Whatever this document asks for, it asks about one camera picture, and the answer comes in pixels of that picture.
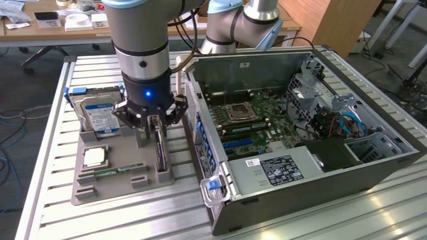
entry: screw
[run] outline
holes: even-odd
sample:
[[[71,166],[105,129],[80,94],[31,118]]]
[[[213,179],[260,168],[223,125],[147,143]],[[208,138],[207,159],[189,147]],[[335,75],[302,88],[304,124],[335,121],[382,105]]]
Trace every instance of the screw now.
[[[147,67],[147,62],[145,62],[145,61],[140,61],[140,62],[139,62],[139,66],[140,66],[141,68],[145,68],[145,67]]]

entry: wooden cabinet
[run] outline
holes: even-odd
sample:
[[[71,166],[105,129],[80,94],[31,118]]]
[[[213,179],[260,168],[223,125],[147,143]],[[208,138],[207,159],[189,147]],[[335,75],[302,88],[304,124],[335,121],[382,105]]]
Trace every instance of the wooden cabinet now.
[[[279,0],[292,20],[302,26],[298,37],[314,45],[328,45],[346,57],[358,41],[382,0]],[[307,46],[303,39],[294,46]]]

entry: motherboard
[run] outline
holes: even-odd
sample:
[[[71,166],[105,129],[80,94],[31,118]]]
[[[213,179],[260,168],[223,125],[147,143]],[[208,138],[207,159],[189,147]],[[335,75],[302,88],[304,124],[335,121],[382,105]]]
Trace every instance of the motherboard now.
[[[269,89],[211,96],[207,102],[228,160],[291,149],[302,141],[286,99]]]

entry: gray 3d-printed holder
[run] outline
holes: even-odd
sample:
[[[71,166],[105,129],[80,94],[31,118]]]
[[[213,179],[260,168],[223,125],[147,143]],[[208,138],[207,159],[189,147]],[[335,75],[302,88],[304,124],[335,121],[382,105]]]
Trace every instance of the gray 3d-printed holder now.
[[[160,188],[175,182],[169,161],[167,171],[157,172],[155,137],[145,140],[145,133],[127,126],[120,127],[120,132],[121,135],[105,138],[97,138],[93,131],[80,132],[71,197],[75,206]],[[84,152],[92,148],[104,149],[104,162],[84,167]],[[101,177],[89,174],[129,165],[136,166],[120,174]]]

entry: cpu socket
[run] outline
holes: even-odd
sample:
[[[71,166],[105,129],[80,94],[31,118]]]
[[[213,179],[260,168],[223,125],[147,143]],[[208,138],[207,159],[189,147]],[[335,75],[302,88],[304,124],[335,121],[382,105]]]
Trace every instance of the cpu socket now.
[[[229,121],[233,123],[256,119],[256,115],[248,102],[225,105],[225,109]]]

